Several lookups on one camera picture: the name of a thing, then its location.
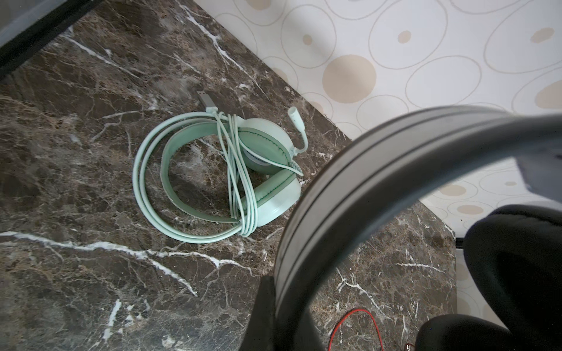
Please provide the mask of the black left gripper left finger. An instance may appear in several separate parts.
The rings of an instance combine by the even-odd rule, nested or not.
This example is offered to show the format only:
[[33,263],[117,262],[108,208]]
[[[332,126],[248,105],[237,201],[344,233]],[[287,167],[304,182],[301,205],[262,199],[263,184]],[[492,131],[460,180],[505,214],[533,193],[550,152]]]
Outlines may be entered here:
[[239,351],[271,351],[275,349],[275,280],[263,276]]

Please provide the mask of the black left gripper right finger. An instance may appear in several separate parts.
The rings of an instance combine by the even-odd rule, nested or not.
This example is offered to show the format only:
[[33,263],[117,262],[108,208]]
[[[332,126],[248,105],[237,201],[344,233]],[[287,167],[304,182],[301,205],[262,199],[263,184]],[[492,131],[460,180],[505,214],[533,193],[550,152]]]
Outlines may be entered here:
[[324,350],[310,310],[307,310],[302,318],[302,349],[310,351]]

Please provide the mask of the mint green headphones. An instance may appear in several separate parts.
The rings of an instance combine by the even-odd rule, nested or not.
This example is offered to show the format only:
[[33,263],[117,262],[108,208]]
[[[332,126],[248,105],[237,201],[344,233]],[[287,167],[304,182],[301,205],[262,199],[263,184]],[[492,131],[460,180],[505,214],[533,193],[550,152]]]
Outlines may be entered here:
[[[294,205],[301,196],[299,178],[303,172],[294,158],[307,151],[309,140],[304,121],[295,107],[288,109],[304,146],[295,147],[288,133],[277,124],[263,119],[244,119],[226,114],[206,92],[198,97],[204,111],[183,113],[157,125],[143,140],[136,154],[132,183],[136,203],[146,219],[161,233],[188,244],[210,244],[233,235],[248,237],[257,228],[269,224]],[[229,200],[228,217],[207,215],[180,199],[168,175],[172,157],[188,143],[215,135],[226,162]],[[160,181],[168,199],[185,214],[232,227],[213,235],[193,235],[173,228],[154,209],[146,191],[146,168],[153,151],[163,140]]]

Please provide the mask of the white black red-cable headphones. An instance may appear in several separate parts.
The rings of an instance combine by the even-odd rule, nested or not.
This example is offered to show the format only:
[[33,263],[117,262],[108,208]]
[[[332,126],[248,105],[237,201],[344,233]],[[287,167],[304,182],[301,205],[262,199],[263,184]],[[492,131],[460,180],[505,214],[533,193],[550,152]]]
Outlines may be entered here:
[[[513,156],[532,192],[561,200],[561,115],[514,116],[479,106],[429,108],[369,131],[306,191],[280,242],[273,336],[293,350],[318,340],[304,313],[347,254],[415,200]],[[417,350],[560,350],[561,212],[508,205],[468,231],[463,251],[479,291],[501,320],[449,314],[417,335]]]

